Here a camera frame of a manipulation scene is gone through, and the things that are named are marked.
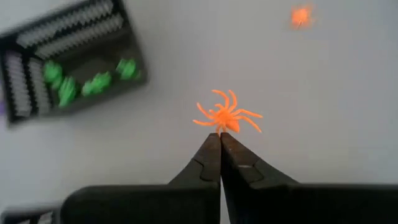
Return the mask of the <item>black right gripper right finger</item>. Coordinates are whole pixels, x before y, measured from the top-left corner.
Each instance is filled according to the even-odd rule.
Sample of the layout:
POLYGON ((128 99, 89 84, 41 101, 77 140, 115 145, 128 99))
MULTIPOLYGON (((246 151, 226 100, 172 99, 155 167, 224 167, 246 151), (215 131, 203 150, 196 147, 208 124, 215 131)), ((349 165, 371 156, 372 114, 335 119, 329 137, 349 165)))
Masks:
POLYGON ((398 185, 301 183, 228 133, 221 147, 231 224, 398 224, 398 185))

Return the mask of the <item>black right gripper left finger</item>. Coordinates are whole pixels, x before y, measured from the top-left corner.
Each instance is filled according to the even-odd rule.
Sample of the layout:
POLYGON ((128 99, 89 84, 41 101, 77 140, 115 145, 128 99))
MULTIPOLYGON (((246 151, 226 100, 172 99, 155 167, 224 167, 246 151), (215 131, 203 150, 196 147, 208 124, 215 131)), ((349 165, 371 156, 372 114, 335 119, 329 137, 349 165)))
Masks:
POLYGON ((62 224, 220 224, 221 140, 210 134, 168 184, 94 185, 69 195, 62 224))

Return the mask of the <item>black slotted plastic basket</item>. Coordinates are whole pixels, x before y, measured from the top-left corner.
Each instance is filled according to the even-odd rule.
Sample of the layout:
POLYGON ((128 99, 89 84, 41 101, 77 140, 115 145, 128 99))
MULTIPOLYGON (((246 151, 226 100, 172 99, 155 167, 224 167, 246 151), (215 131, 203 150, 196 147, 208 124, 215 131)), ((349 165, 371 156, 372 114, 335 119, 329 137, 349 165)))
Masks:
POLYGON ((0 224, 62 224, 59 203, 36 203, 8 207, 0 214, 0 224))
POLYGON ((146 62, 129 16, 127 0, 83 0, 0 32, 0 90, 8 125, 70 114, 139 88, 147 80, 146 62), (120 79, 121 59, 134 59, 138 79, 120 79), (44 64, 59 63, 63 80, 72 77, 76 96, 59 107, 58 90, 44 79, 44 64), (110 72, 103 92, 83 96, 84 83, 110 72))

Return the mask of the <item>grey table mat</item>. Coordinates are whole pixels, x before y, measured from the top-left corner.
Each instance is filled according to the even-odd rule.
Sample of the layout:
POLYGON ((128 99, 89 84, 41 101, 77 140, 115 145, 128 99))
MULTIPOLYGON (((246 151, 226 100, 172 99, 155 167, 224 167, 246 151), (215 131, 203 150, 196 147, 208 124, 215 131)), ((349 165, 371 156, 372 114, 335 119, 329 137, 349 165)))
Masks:
MULTIPOLYGON (((0 0, 0 32, 83 0, 0 0)), ((0 212, 94 185, 168 184, 215 133, 301 183, 398 185, 398 0, 127 0, 147 82, 10 126, 0 212), (293 29, 293 6, 314 22, 293 29), (197 108, 234 91, 259 133, 215 132, 197 108)))

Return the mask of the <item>orange plastic spider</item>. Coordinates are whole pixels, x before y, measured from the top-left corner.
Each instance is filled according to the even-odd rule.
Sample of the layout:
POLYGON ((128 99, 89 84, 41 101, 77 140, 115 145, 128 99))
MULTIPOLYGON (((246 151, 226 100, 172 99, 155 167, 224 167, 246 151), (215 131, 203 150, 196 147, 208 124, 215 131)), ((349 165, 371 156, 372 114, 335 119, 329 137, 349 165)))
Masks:
POLYGON ((224 98, 224 104, 217 103, 215 107, 218 109, 217 111, 208 110, 205 111, 199 102, 196 103, 198 110, 209 119, 209 121, 199 121, 193 119, 192 121, 195 124, 200 126, 215 126, 215 132, 220 135, 221 132, 227 132, 231 130, 233 132, 240 132, 240 120, 244 120, 248 122, 255 130, 259 133, 262 132, 262 129, 248 116, 253 116, 255 118, 263 118, 262 115, 254 113, 245 109, 236 109, 238 105, 237 97, 232 90, 228 90, 230 97, 232 98, 232 104, 230 104, 230 97, 221 90, 212 90, 213 93, 216 93, 224 98))
POLYGON ((302 4, 293 6, 290 12, 290 26, 293 29, 310 27, 314 18, 312 16, 313 6, 311 4, 302 4))

